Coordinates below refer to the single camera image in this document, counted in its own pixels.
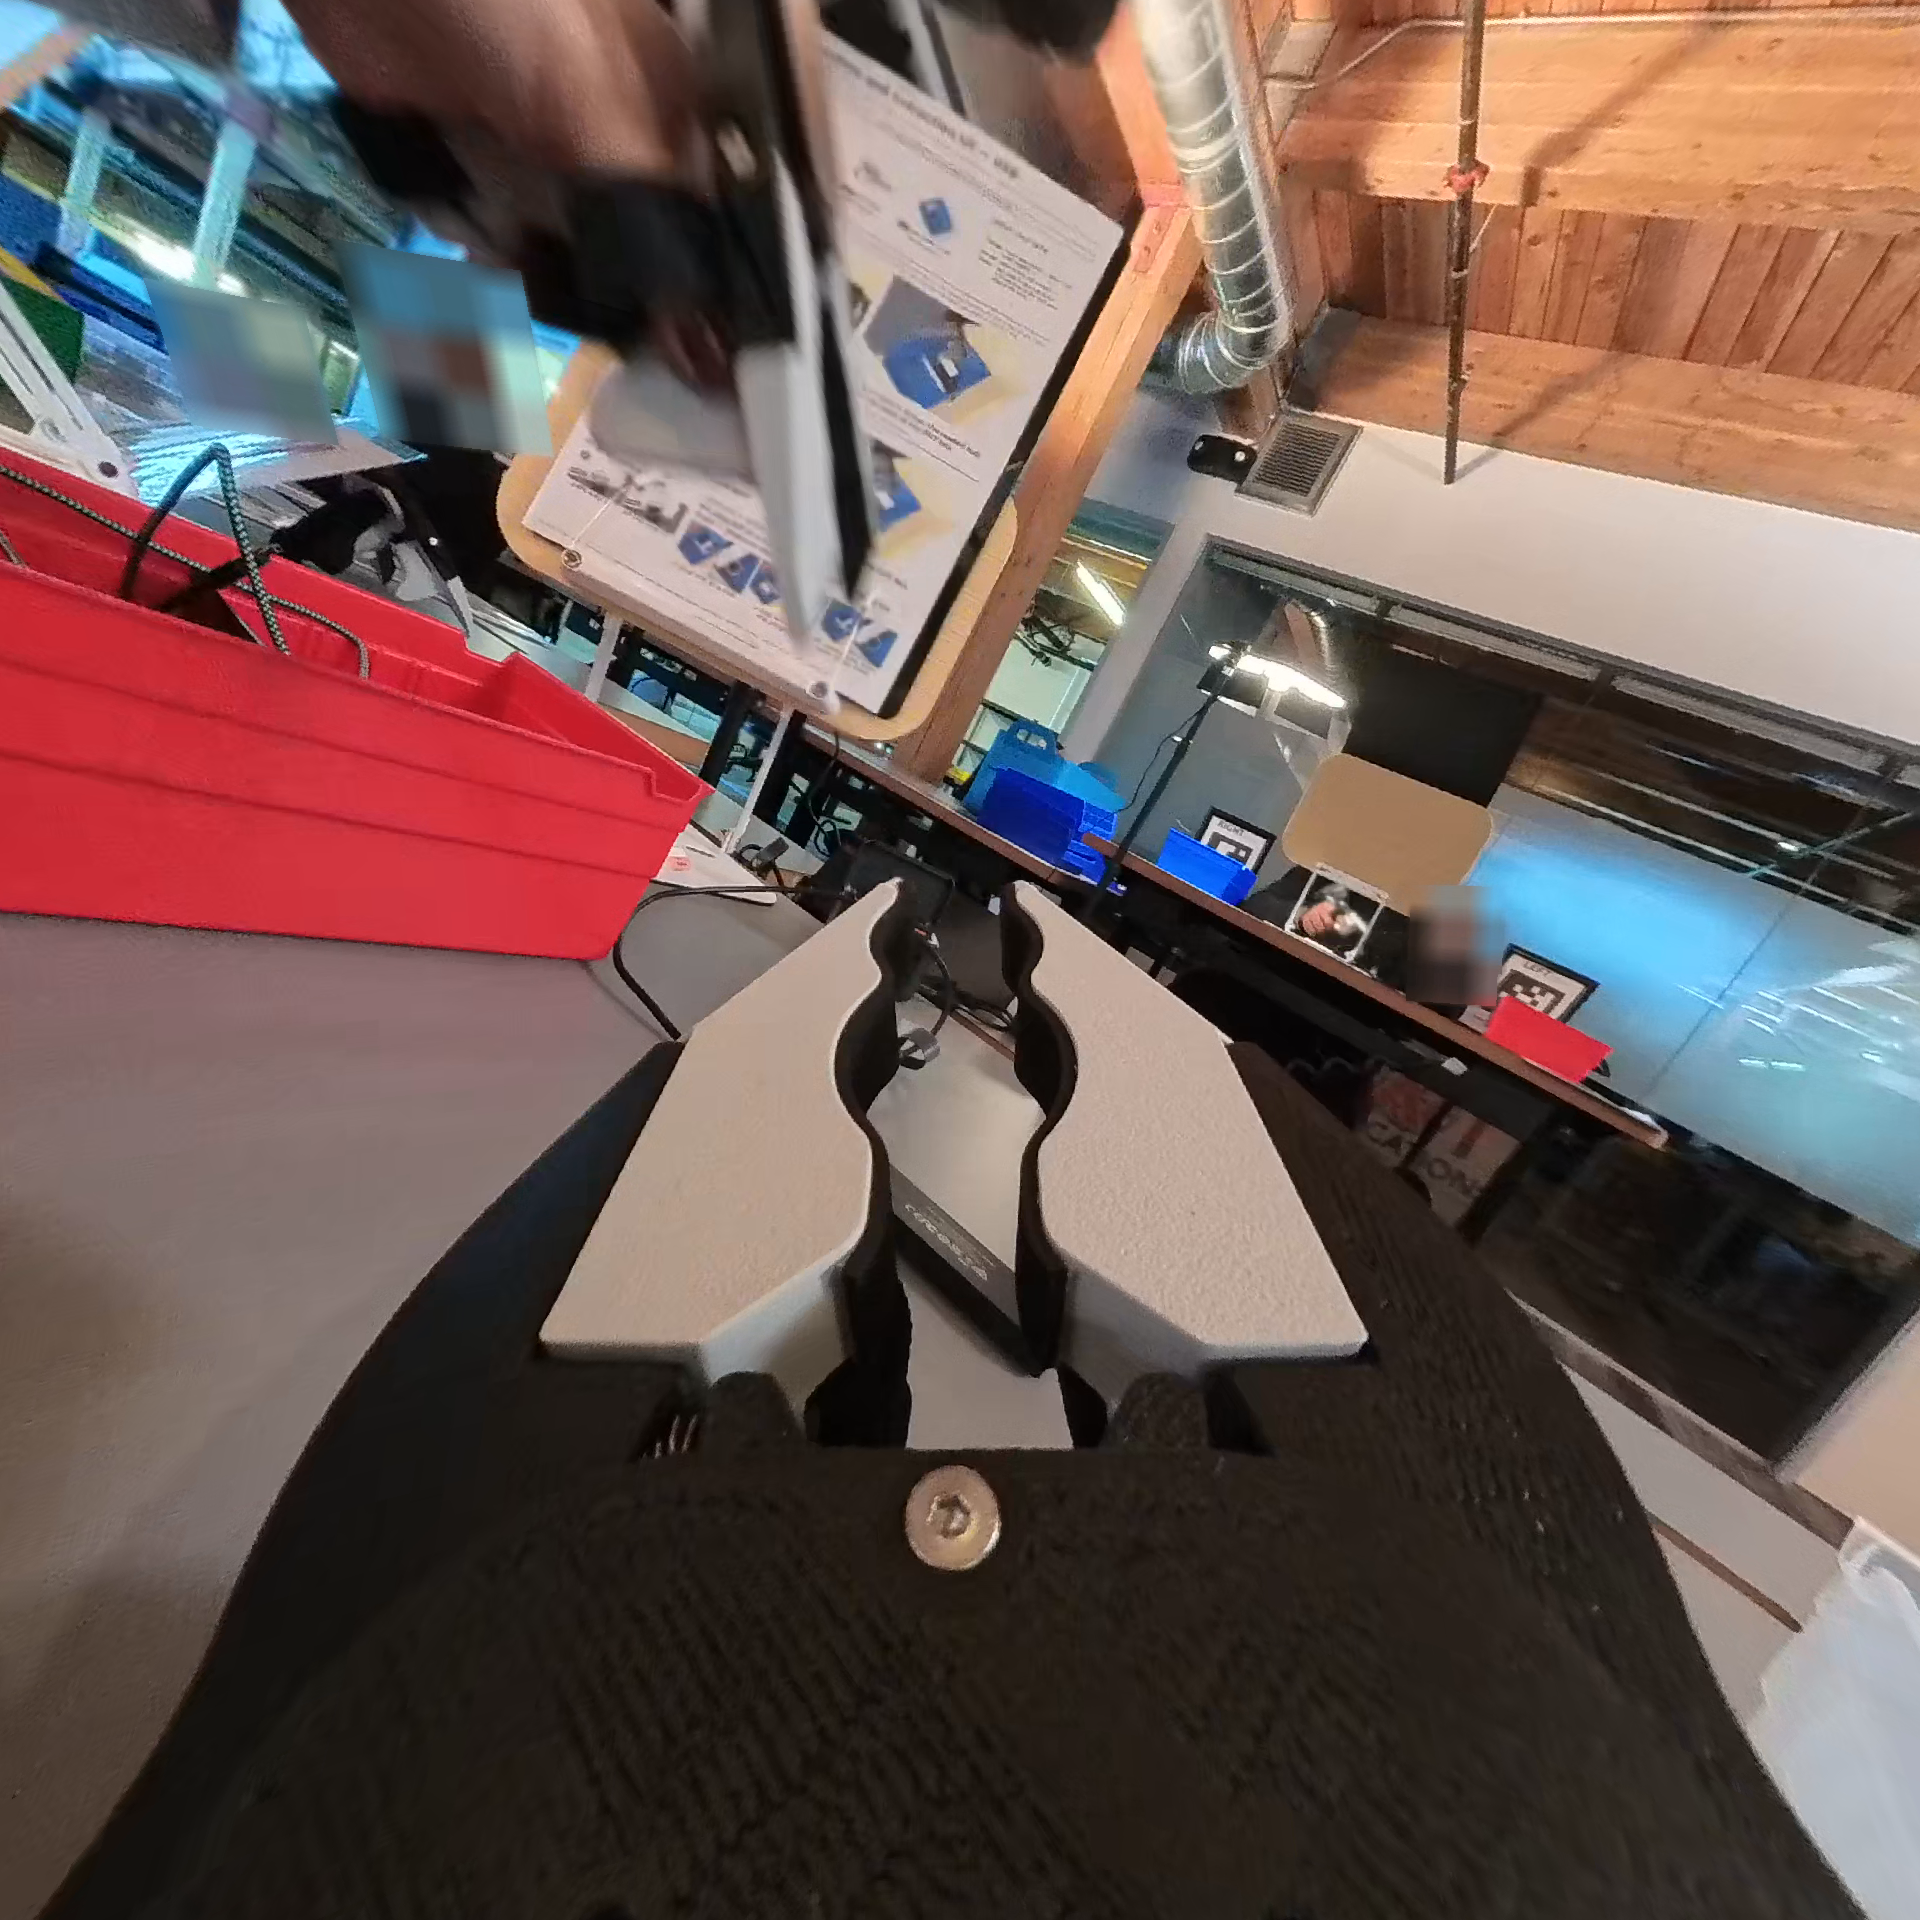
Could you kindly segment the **black battery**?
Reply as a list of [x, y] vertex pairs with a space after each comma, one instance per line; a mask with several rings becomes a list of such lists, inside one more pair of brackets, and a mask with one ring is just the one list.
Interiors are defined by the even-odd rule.
[[892, 1167], [892, 1210], [903, 1260], [925, 1285], [1023, 1375], [1041, 1375], [1043, 1359], [1018, 1318], [1018, 1273], [947, 1207]]

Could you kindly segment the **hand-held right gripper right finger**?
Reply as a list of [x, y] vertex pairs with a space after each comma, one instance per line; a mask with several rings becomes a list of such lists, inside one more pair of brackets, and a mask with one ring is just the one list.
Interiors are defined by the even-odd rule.
[[1012, 1069], [1019, 1358], [1096, 1449], [1124, 1395], [1337, 1367], [1370, 1335], [1229, 1041], [1032, 879], [1000, 901]]

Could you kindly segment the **clear plastic bin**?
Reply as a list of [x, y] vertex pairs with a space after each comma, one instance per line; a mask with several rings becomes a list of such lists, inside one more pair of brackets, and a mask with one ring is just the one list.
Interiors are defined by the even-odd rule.
[[1869, 1917], [1917, 1916], [1917, 1559], [1857, 1523], [1749, 1734]]

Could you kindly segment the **large blue bin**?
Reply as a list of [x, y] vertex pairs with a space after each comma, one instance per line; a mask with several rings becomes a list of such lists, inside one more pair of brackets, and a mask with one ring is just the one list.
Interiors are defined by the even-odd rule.
[[1085, 883], [1104, 873], [1098, 844], [1116, 841], [1120, 807], [1116, 788], [1071, 761], [985, 764], [965, 795], [968, 813], [983, 828]]

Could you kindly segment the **tan rounded board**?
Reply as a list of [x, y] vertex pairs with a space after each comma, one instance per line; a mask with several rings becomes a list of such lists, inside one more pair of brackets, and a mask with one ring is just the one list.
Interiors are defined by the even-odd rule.
[[1471, 879], [1496, 828], [1485, 804], [1341, 751], [1306, 782], [1281, 849], [1410, 916]]

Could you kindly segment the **dark-legged work table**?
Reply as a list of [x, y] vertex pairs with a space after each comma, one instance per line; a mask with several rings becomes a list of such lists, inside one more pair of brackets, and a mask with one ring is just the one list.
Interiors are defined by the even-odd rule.
[[803, 726], [805, 754], [823, 761], [820, 801], [855, 838], [887, 845], [954, 877], [978, 902], [1012, 879], [1034, 879], [1053, 898], [1091, 889], [1085, 875], [1056, 868], [1039, 852], [980, 825], [939, 783], [911, 775], [877, 749], [843, 741], [811, 719]]
[[1091, 893], [1091, 922], [1107, 923], [1116, 943], [1155, 929], [1152, 953], [1169, 964], [1186, 958], [1250, 972], [1260, 991], [1313, 1022], [1346, 1050], [1433, 1095], [1433, 1111], [1409, 1142], [1400, 1175], [1429, 1199], [1442, 1186], [1425, 1179], [1437, 1170], [1433, 1147], [1452, 1117], [1463, 1114], [1512, 1140], [1505, 1162], [1463, 1210], [1456, 1233], [1476, 1244], [1513, 1189], [1547, 1158], [1557, 1138], [1581, 1154], [1602, 1138], [1626, 1140], [1651, 1154], [1671, 1147], [1669, 1132], [1651, 1116], [1537, 1065], [1512, 1046], [1386, 988], [1375, 975], [1281, 926], [1223, 902], [1139, 854], [1116, 857], [1116, 845], [1093, 841], [1108, 868]]

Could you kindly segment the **black display panel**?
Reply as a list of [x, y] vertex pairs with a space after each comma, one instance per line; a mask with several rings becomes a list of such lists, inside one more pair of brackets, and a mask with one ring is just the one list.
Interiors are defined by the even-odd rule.
[[1346, 756], [1491, 807], [1544, 694], [1389, 647], [1359, 677]]

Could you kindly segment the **wooden pillar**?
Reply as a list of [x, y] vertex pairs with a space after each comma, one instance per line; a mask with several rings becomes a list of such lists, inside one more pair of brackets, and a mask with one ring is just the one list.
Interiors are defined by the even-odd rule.
[[938, 783], [948, 772], [1200, 258], [1189, 205], [1148, 201], [896, 719], [892, 758], [911, 778]]

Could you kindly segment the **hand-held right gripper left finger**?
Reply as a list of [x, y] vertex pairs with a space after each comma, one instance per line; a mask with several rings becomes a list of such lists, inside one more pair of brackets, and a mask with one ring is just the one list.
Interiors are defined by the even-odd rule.
[[911, 1306], [871, 1107], [914, 929], [887, 884], [698, 1022], [551, 1306], [551, 1359], [767, 1375], [811, 1438], [896, 1449]]

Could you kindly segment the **small blue bin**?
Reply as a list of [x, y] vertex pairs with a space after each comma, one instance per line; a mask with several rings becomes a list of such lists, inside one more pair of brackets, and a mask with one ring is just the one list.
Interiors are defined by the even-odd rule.
[[1258, 883], [1258, 873], [1234, 852], [1211, 849], [1181, 828], [1167, 829], [1155, 865], [1163, 875], [1225, 905], [1239, 905]]

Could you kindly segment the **wall air vent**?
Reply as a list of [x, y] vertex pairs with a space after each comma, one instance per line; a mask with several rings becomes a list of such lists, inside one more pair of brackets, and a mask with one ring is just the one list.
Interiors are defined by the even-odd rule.
[[1281, 513], [1315, 517], [1361, 431], [1359, 423], [1288, 407], [1267, 430], [1237, 493]]

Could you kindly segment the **large red plastic bin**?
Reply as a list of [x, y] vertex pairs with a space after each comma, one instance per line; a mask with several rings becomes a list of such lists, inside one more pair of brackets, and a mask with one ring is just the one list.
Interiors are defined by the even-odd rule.
[[708, 783], [524, 655], [4, 454], [2, 907], [593, 959]]

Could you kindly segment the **person's left hand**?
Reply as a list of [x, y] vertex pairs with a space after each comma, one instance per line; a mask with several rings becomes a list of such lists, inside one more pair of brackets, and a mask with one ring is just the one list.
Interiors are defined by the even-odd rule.
[[299, 2], [308, 52], [348, 110], [421, 126], [465, 174], [404, 188], [427, 228], [529, 273], [593, 185], [705, 188], [705, 83], [657, 2]]

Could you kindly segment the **instruction sign stand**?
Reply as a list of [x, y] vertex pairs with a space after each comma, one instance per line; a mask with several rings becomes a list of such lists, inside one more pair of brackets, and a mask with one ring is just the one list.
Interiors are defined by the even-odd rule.
[[850, 359], [875, 542], [797, 650], [754, 479], [621, 459], [596, 435], [621, 363], [584, 347], [549, 407], [556, 454], [498, 493], [515, 557], [723, 682], [893, 741], [1001, 513], [1007, 474], [1124, 254], [1120, 227], [987, 130], [827, 39]]

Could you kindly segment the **silver ceiling duct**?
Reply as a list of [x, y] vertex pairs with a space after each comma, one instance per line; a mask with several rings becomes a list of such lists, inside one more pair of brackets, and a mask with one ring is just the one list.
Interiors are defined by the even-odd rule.
[[1148, 374], [1169, 390], [1216, 398], [1275, 370], [1296, 319], [1258, 99], [1242, 74], [1229, 4], [1135, 2], [1131, 11], [1209, 297], [1203, 316], [1163, 335]]

